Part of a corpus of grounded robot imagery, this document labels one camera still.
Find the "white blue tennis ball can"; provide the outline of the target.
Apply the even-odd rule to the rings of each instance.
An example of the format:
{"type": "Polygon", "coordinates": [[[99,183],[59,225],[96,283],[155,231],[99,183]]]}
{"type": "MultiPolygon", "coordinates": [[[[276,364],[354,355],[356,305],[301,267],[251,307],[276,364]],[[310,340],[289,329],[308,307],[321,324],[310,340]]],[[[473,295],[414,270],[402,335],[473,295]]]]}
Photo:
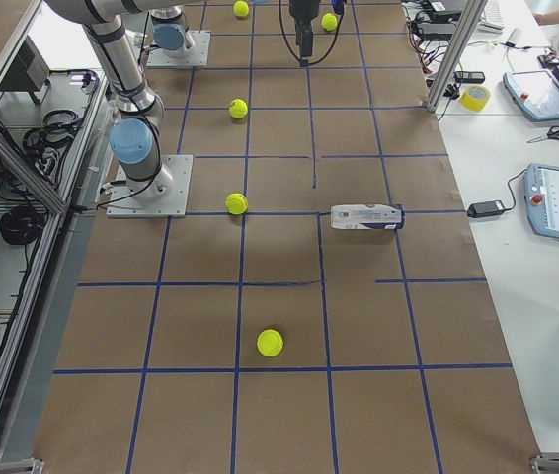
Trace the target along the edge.
{"type": "Polygon", "coordinates": [[[404,226],[400,204],[339,204],[331,207],[331,226],[338,230],[397,230],[404,226]]]}

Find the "tennis ball far right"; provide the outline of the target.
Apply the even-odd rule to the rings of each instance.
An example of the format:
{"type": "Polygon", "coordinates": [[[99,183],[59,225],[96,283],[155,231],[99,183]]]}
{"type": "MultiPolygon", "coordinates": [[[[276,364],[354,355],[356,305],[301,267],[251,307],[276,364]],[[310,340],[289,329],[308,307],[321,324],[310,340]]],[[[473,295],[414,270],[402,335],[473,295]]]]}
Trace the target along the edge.
{"type": "Polygon", "coordinates": [[[333,13],[325,13],[321,18],[321,26],[325,32],[332,32],[338,26],[339,20],[333,13]]]}

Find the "tennis ball far left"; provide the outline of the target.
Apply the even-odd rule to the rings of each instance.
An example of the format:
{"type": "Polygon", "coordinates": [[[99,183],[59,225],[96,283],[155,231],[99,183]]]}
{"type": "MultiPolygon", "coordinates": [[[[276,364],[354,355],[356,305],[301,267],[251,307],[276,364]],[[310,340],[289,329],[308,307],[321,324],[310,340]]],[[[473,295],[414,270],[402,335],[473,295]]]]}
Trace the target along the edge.
{"type": "Polygon", "coordinates": [[[237,19],[246,19],[249,16],[250,7],[245,0],[236,0],[233,3],[233,13],[237,19]]]}

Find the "tennis ball mid table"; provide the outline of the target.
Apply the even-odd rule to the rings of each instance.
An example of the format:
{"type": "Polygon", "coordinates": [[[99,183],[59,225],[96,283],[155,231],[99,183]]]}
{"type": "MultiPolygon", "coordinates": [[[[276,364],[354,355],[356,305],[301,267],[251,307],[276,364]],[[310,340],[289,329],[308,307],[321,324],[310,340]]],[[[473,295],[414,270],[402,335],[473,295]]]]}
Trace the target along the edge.
{"type": "Polygon", "coordinates": [[[249,111],[248,104],[240,98],[233,99],[228,106],[228,112],[233,119],[243,119],[249,111]]]}

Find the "tennis ball beside near base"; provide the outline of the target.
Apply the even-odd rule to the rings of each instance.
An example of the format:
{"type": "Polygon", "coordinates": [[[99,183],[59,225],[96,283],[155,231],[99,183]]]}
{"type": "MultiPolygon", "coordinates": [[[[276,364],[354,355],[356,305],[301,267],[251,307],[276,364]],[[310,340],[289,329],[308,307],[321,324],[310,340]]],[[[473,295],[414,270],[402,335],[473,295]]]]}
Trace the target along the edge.
{"type": "Polygon", "coordinates": [[[248,210],[248,200],[241,193],[231,193],[225,199],[225,208],[231,215],[242,215],[248,210]]]}

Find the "black phone device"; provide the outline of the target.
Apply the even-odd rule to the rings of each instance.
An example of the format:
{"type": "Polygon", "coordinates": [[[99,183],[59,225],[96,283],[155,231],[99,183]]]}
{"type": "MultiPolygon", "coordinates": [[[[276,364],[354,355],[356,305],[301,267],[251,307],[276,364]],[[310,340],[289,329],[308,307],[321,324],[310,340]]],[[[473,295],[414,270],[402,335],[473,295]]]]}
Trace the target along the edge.
{"type": "Polygon", "coordinates": [[[453,79],[458,84],[483,84],[486,77],[482,71],[455,71],[453,79]]]}

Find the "yellow tape roll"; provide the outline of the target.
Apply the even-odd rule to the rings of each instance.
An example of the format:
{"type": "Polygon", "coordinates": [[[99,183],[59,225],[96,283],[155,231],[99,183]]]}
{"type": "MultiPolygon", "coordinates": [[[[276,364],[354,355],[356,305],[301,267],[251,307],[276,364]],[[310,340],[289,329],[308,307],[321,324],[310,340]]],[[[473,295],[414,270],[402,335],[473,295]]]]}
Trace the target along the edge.
{"type": "Polygon", "coordinates": [[[481,112],[490,100],[491,92],[482,85],[470,85],[464,90],[461,105],[472,112],[481,112]]]}

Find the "upper blue teach pendant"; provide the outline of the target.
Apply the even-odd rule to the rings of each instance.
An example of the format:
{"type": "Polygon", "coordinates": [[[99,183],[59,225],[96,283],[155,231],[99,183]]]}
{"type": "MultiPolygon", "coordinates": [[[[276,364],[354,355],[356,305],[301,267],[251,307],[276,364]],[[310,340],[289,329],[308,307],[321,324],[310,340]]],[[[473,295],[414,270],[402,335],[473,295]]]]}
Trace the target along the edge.
{"type": "Polygon", "coordinates": [[[559,120],[559,81],[549,70],[506,72],[503,84],[532,121],[559,120]]]}

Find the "black power adapter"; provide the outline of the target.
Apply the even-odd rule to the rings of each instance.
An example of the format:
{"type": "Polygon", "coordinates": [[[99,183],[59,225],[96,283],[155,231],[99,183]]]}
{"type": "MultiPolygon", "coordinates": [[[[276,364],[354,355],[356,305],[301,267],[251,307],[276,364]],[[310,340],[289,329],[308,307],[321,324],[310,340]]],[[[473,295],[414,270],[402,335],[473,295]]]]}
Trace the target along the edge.
{"type": "Polygon", "coordinates": [[[501,200],[487,200],[471,203],[466,215],[469,218],[486,218],[502,215],[507,211],[501,200]]]}

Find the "grey control box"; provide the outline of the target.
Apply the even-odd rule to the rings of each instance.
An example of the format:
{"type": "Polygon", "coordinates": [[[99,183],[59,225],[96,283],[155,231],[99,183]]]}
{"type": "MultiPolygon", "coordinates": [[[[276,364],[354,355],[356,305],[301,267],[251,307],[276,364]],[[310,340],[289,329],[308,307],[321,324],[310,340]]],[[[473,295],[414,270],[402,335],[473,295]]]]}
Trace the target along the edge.
{"type": "Polygon", "coordinates": [[[0,83],[0,93],[27,93],[35,105],[44,100],[50,86],[50,69],[29,36],[22,42],[0,83]]]}

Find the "brown paper table mat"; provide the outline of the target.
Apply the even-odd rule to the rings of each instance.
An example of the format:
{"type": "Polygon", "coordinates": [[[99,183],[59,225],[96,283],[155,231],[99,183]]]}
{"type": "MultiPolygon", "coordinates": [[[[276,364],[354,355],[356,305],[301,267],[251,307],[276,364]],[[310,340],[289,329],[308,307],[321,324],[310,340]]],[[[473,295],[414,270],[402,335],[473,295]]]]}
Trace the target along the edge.
{"type": "Polygon", "coordinates": [[[535,440],[401,5],[352,2],[307,69],[283,5],[187,12],[212,33],[207,67],[148,79],[164,152],[194,157],[188,212],[82,221],[45,471],[527,472],[535,440]],[[404,226],[334,229],[339,204],[400,204],[404,226]],[[256,347],[268,328],[275,357],[256,347]]]}

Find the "aluminium frame post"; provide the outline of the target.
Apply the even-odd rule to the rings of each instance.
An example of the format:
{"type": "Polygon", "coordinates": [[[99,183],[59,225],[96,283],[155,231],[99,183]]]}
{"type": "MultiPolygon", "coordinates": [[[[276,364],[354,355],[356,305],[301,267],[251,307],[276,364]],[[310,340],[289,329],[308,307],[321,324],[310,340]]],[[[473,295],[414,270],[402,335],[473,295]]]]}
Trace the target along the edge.
{"type": "Polygon", "coordinates": [[[486,3],[486,0],[472,0],[466,3],[425,102],[426,109],[429,112],[433,113],[437,110],[455,66],[477,28],[486,3]]]}

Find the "black handled scissors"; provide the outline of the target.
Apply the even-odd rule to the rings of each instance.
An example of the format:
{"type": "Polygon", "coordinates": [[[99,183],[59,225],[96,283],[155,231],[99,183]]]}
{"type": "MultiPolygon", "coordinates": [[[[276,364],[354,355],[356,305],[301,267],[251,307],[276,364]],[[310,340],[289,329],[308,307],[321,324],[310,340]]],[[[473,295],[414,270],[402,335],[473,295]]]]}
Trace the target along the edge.
{"type": "Polygon", "coordinates": [[[550,126],[543,135],[530,139],[528,143],[538,143],[546,140],[559,141],[559,125],[550,126]]]}

